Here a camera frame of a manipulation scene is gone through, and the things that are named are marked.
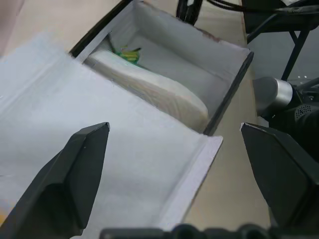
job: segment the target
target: black cable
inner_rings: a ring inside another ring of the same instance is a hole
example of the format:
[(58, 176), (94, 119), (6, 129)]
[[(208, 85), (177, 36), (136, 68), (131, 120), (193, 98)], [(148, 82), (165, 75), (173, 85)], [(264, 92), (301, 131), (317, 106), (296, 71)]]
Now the black cable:
[(207, 0), (209, 3), (231, 11), (239, 12), (254, 12), (254, 13), (277, 13), (277, 14), (289, 14), (289, 15), (304, 15), (304, 14), (318, 14), (319, 5), (307, 5), (301, 7), (284, 7), (275, 9), (257, 9), (257, 8), (247, 8), (237, 4), (233, 4), (224, 0)]

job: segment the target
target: table surface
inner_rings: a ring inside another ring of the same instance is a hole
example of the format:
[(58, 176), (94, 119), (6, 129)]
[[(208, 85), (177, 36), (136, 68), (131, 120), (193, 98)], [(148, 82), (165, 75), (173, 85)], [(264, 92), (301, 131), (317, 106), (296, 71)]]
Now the table surface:
[[(49, 31), (69, 51), (120, 0), (27, 0), (17, 18), (5, 54)], [(147, 0), (175, 14), (177, 0)], [(238, 4), (238, 0), (229, 0)], [(204, 1), (195, 25), (228, 42), (247, 46), (243, 16)], [(224, 137), (184, 221), (200, 229), (224, 227), (235, 230), (245, 223), (270, 225), (267, 204), (256, 184), (241, 132), (242, 122), (257, 122), (252, 88), (254, 74), (248, 69), (227, 108), (215, 135)]]

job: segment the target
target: wooden table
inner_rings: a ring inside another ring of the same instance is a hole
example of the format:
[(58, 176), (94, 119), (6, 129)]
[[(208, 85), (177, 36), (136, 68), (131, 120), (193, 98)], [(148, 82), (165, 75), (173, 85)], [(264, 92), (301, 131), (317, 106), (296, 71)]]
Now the wooden table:
[[(69, 51), (120, 0), (28, 0), (18, 17), (6, 54), (48, 30)], [(148, 0), (156, 7), (175, 14), (177, 0)], [(215, 8), (204, 1), (196, 26), (231, 43), (247, 46), (243, 16)], [(226, 110), (215, 135), (224, 143), (214, 160), (193, 204), (185, 217), (200, 229), (237, 229), (244, 223), (270, 225), (267, 204), (256, 184), (240, 123), (256, 123), (251, 68)]]

